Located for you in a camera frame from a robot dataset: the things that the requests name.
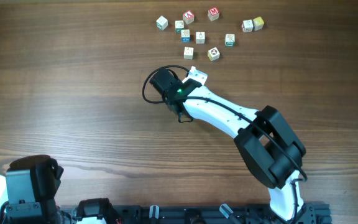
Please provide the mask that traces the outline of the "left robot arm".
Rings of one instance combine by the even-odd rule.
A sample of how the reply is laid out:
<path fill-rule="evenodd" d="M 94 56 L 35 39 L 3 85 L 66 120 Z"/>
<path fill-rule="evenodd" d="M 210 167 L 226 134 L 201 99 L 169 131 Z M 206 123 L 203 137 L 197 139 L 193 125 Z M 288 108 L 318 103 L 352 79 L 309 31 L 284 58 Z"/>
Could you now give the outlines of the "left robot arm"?
<path fill-rule="evenodd" d="M 55 202 L 63 167 L 48 155 L 27 156 L 0 175 L 0 223 L 61 224 L 65 216 Z"/>

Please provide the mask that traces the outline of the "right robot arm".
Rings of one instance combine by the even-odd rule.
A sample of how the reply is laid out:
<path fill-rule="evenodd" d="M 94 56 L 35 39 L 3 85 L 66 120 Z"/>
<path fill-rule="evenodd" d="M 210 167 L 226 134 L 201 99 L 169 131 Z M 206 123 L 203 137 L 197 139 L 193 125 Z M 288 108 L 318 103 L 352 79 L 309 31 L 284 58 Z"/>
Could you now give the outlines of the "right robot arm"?
<path fill-rule="evenodd" d="M 205 85 L 207 74 L 191 67 L 181 80 L 173 65 L 160 67 L 145 80 L 179 118 L 200 119 L 233 138 L 249 172 L 270 194 L 270 209 L 284 222 L 296 223 L 304 205 L 299 182 L 306 149 L 278 110 L 250 109 L 214 94 Z"/>

